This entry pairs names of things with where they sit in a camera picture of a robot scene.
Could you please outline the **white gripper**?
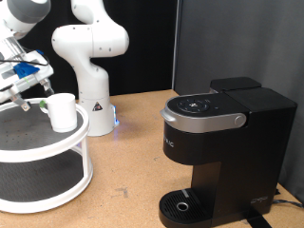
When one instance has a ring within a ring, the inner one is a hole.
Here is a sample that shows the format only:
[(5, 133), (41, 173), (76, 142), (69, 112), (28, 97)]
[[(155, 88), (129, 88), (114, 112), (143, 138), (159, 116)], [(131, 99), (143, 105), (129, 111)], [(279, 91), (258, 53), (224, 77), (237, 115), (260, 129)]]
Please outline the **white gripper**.
[(1, 61), (0, 66), (0, 102), (12, 100), (24, 111), (31, 105), (21, 93), (40, 84), (47, 97), (54, 94), (49, 77), (53, 74), (48, 57), (41, 51), (31, 51), (23, 57)]

